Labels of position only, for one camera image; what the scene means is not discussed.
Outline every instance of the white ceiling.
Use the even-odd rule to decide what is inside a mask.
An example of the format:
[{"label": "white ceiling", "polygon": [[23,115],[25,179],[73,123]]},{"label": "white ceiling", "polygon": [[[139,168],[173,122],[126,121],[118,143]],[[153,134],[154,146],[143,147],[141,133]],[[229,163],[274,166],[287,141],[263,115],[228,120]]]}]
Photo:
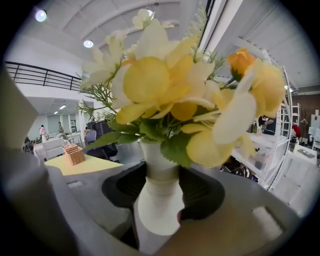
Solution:
[{"label": "white ceiling", "polygon": [[[77,100],[61,99],[61,98],[47,98],[47,97],[26,97],[31,105],[36,109],[39,115],[53,115],[58,111],[57,115],[77,114]],[[90,107],[93,107],[93,102],[86,102]]]},{"label": "white ceiling", "polygon": [[37,22],[30,15],[20,33],[50,43],[83,60],[91,59],[91,51],[83,46],[92,40],[102,50],[104,39],[115,30],[132,29],[124,45],[136,44],[141,31],[133,29],[132,18],[139,9],[155,12],[161,22],[171,21],[167,28],[170,40],[181,40],[190,20],[194,19],[199,0],[48,0],[35,8],[44,9],[47,19]]},{"label": "white ceiling", "polygon": [[[216,47],[225,56],[246,44],[251,47],[251,53],[255,49],[267,50],[276,64],[285,67],[291,87],[297,88],[298,92],[303,92],[303,87],[320,91],[318,55],[303,28],[280,1],[243,1],[225,37]],[[227,62],[218,74],[231,77]]]}]

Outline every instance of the wooden box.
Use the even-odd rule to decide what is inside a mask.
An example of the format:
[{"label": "wooden box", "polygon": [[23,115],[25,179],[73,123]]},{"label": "wooden box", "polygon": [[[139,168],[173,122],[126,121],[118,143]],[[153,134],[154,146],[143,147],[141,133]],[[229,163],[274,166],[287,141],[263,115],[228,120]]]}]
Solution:
[{"label": "wooden box", "polygon": [[63,151],[73,166],[86,160],[83,149],[76,144],[63,146]]}]

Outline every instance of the yellow table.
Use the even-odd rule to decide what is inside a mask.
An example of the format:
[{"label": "yellow table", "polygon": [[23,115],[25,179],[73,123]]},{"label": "yellow table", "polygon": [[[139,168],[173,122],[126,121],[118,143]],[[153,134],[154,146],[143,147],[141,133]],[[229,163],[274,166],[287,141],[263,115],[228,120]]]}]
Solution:
[{"label": "yellow table", "polygon": [[92,173],[96,171],[102,171],[105,169],[122,166],[121,163],[111,162],[108,160],[103,160],[85,154],[85,160],[76,165],[72,165],[66,155],[62,155],[46,161],[44,164],[46,166],[57,167],[61,170],[63,176],[75,175],[75,174],[85,174]]}]

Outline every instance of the black railing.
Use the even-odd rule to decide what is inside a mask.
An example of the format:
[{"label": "black railing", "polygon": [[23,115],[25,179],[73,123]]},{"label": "black railing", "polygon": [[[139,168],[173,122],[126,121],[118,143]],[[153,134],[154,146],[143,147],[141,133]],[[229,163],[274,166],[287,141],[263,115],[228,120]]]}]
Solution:
[{"label": "black railing", "polygon": [[47,68],[6,61],[11,78],[16,84],[49,86],[80,92],[81,79]]}]

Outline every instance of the recessed light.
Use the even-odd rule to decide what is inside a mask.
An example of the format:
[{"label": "recessed light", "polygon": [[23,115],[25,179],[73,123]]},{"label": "recessed light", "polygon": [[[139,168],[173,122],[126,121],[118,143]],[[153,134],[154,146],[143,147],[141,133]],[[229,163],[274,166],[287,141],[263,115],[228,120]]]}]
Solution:
[{"label": "recessed light", "polygon": [[38,10],[34,17],[38,22],[44,22],[47,18],[47,13],[45,10]]},{"label": "recessed light", "polygon": [[83,45],[84,45],[84,47],[91,48],[94,46],[94,42],[92,42],[91,40],[85,40],[83,42]]}]

